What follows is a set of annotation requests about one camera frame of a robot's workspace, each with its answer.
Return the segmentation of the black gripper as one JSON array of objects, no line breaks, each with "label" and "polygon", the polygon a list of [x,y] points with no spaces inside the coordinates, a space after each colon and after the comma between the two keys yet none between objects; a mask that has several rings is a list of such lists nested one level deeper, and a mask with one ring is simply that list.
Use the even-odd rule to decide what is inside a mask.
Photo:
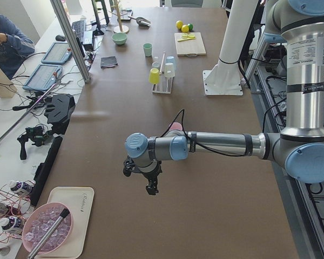
[{"label": "black gripper", "polygon": [[142,174],[148,179],[148,185],[146,186],[146,191],[149,195],[154,195],[159,193],[158,190],[158,175],[162,172],[161,161],[148,162],[146,166],[138,165],[130,156],[127,156],[126,160],[123,162],[123,174],[126,177],[131,176],[132,173]]}]

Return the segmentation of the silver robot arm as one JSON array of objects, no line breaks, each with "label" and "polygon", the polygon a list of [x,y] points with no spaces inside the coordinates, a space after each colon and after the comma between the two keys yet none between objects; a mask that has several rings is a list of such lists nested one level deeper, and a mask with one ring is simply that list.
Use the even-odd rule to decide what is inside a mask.
[{"label": "silver robot arm", "polygon": [[157,193],[164,160],[183,160],[205,149],[226,156],[257,156],[276,162],[305,183],[324,181],[324,1],[268,1],[268,41],[287,43],[287,122],[280,133],[258,135],[185,131],[173,122],[160,137],[131,134],[123,173],[140,173]]}]

